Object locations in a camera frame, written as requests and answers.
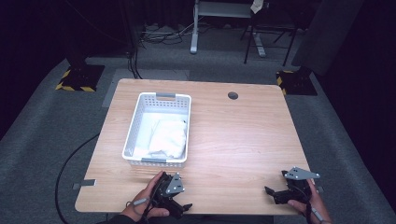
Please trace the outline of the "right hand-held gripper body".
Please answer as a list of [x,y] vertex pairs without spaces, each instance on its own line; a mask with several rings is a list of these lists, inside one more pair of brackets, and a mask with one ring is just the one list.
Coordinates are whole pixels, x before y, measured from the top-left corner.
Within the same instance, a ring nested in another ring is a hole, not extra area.
[[287,177],[284,178],[288,189],[275,192],[273,196],[275,203],[285,204],[288,200],[307,203],[311,198],[311,190],[306,180],[320,178],[320,174],[294,166],[288,171]]

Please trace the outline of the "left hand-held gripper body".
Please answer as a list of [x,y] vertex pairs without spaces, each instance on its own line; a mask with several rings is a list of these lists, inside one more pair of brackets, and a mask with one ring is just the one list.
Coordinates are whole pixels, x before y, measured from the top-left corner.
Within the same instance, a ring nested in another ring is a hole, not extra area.
[[183,191],[184,187],[179,173],[168,175],[163,172],[151,193],[151,204],[153,207],[164,208],[170,213],[171,208],[182,207],[174,200],[174,197]]

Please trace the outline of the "white towel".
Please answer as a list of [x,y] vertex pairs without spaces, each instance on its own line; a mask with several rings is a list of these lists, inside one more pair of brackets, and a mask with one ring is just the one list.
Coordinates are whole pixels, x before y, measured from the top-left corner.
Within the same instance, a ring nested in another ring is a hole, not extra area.
[[187,123],[185,120],[160,119],[153,128],[148,152],[163,153],[168,158],[178,159],[187,143]]

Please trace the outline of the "white plastic basket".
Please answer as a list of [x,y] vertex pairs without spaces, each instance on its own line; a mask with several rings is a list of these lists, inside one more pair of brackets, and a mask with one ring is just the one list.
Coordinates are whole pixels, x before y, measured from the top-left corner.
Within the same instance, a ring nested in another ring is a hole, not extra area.
[[[187,143],[178,159],[168,158],[163,153],[149,153],[149,142],[154,125],[160,119],[185,120]],[[191,97],[188,94],[141,92],[135,105],[122,157],[132,165],[183,167],[188,158],[191,119]]]

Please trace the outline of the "person's right hand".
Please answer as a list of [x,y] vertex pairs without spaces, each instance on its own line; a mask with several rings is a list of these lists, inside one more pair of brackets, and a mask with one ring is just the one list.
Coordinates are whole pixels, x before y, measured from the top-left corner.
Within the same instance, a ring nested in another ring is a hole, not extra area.
[[307,224],[311,221],[319,222],[321,220],[327,220],[332,223],[332,219],[329,212],[319,196],[315,184],[311,179],[307,179],[306,182],[311,190],[311,198],[308,203],[301,203],[295,200],[288,200],[288,205],[297,210],[302,216],[305,217]]

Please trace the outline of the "person's left hand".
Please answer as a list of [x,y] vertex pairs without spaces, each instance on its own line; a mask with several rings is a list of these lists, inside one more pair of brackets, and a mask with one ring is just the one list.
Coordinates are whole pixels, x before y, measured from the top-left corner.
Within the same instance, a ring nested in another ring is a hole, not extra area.
[[132,199],[132,202],[120,213],[124,217],[128,217],[134,222],[139,221],[148,210],[146,218],[151,217],[168,217],[170,215],[169,211],[164,208],[152,208],[150,209],[149,200],[150,194],[153,191],[156,183],[159,181],[163,174],[160,171],[156,174],[148,184]]

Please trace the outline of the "black yellow-striped stand base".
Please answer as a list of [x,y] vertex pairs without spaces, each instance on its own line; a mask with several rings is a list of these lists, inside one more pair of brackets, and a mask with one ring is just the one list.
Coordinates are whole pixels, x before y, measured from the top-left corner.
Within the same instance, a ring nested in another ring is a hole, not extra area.
[[276,83],[284,95],[317,95],[309,76],[299,71],[277,71]]
[[82,68],[69,66],[55,89],[94,92],[104,69],[103,65],[97,64],[87,64]]

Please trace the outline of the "black folding chair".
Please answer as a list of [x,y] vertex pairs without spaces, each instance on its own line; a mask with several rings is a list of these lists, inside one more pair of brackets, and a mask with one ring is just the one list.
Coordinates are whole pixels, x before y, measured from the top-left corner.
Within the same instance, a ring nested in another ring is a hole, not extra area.
[[242,37],[247,35],[247,46],[243,63],[248,62],[248,56],[252,47],[256,48],[260,55],[266,56],[264,44],[261,41],[261,34],[278,34],[273,41],[275,44],[286,33],[290,34],[290,42],[286,46],[286,54],[282,65],[285,66],[290,56],[290,51],[298,30],[298,26],[287,13],[250,13],[247,28],[244,30]]

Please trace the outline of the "grey upright panel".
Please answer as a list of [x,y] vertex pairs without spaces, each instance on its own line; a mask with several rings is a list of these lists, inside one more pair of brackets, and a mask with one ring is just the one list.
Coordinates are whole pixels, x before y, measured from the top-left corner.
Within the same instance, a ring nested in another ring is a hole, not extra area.
[[344,43],[364,0],[322,0],[311,21],[292,65],[296,74],[308,77],[312,72],[325,75]]

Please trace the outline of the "white crumpled cloth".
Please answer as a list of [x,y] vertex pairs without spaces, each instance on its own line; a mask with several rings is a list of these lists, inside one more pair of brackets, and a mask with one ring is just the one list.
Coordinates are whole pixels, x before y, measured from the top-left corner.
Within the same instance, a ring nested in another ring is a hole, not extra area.
[[260,10],[262,10],[263,6],[264,6],[264,0],[253,0],[250,10],[254,14],[257,14]]

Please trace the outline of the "white-legged grey desk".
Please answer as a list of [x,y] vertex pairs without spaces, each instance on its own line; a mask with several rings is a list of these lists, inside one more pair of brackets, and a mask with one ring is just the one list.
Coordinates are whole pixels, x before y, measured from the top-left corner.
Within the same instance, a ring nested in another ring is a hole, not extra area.
[[193,30],[192,30],[191,48],[190,48],[191,54],[196,54],[198,50],[198,23],[201,17],[247,19],[253,13],[250,10],[252,3],[240,4],[240,3],[229,3],[229,2],[208,2],[205,0],[194,0]]

